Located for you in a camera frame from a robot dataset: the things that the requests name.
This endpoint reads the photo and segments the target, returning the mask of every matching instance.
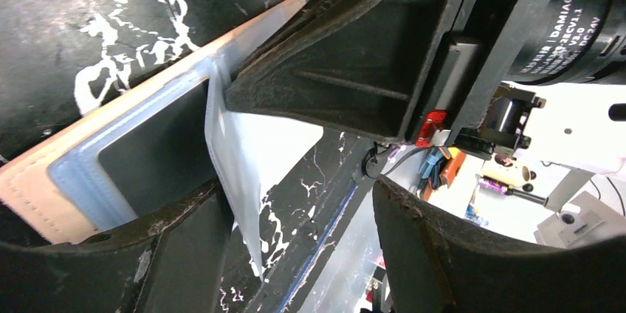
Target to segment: stitching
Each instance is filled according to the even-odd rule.
[[[37,158],[34,162],[30,163],[29,165],[27,165],[26,167],[24,167],[24,169],[22,169],[21,171],[19,171],[16,175],[12,176],[10,179],[8,179],[7,184],[9,185],[9,188],[14,192],[14,194],[20,198],[22,200],[22,202],[28,206],[29,209],[31,209],[32,212],[34,212],[37,216],[41,217],[41,219],[44,221],[44,223],[48,224],[56,233],[59,233],[60,235],[63,236],[63,238],[66,241],[70,241],[69,238],[66,236],[65,233],[63,233],[61,231],[61,229],[59,227],[56,226],[56,224],[50,220],[50,218],[46,217],[44,215],[43,212],[41,212],[41,210],[38,209],[37,206],[35,206],[29,199],[27,199],[24,194],[13,184],[13,181],[15,181],[18,177],[20,177],[22,174],[24,174],[24,172],[26,172],[26,170],[28,170],[28,168],[31,168],[32,166],[36,165],[37,163],[39,163],[41,160],[46,159],[50,154],[54,153],[55,151],[57,151],[57,148],[53,148],[51,151],[45,153],[44,155],[40,156],[39,158]]]

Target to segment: purple tube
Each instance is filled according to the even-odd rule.
[[[509,186],[507,186],[506,184],[503,184],[498,180],[487,178],[486,176],[478,178],[478,184],[482,188],[490,189],[503,195],[506,195],[506,192],[509,190]]]

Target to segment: black marble surface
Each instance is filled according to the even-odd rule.
[[[0,165],[279,1],[0,0]],[[266,283],[235,229],[217,312],[280,305],[370,147],[325,130],[263,199]]]
[[[0,0],[0,161],[280,1]]]

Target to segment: black cylinder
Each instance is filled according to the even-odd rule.
[[[507,191],[506,194],[507,195],[513,195],[513,196],[519,197],[521,199],[525,199],[527,201],[534,202],[535,204],[540,204],[542,206],[546,204],[546,199],[544,199],[543,197],[534,195],[532,193],[527,193],[527,192],[524,192],[524,191],[520,191],[520,190],[517,190],[517,189],[509,189],[509,191]]]
[[[624,7],[624,0],[551,0],[506,79],[626,84]]]

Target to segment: red clip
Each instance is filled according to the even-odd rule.
[[[430,139],[433,138],[435,131],[444,129],[444,120],[446,119],[445,110],[431,111],[426,115],[426,122],[419,130],[415,145],[418,147],[430,146]]]

